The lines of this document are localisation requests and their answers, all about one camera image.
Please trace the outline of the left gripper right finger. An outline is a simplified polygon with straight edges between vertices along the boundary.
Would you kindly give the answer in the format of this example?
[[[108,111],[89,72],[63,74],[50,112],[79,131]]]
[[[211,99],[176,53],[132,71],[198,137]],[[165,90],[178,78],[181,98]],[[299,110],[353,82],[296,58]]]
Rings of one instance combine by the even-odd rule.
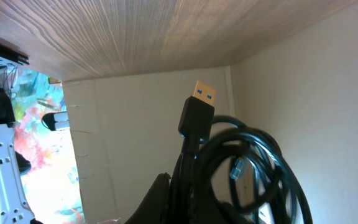
[[[201,198],[197,202],[197,223],[200,224],[250,224],[228,202]]]

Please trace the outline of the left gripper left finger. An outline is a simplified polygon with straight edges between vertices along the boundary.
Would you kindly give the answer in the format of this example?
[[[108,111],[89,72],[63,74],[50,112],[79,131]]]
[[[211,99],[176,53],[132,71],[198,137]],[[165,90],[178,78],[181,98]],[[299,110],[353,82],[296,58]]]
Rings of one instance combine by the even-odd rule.
[[[159,174],[126,224],[164,224],[167,222],[170,175]]]

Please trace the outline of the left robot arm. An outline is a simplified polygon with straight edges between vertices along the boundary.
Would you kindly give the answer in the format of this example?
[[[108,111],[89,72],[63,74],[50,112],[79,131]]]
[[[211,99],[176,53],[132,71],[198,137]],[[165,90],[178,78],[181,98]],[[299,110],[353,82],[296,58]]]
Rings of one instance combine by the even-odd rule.
[[[15,121],[11,101],[0,88],[0,223],[42,223],[36,219],[25,199],[13,144]],[[168,193],[168,186],[167,175],[157,176],[141,206],[125,223],[166,223],[162,215],[167,206],[162,202],[166,201],[167,195],[160,193]],[[155,207],[154,211],[146,212],[143,209],[146,201],[162,207]],[[201,218],[201,223],[249,223],[228,203],[221,203],[218,208],[220,210],[217,212],[207,209],[207,216]]]

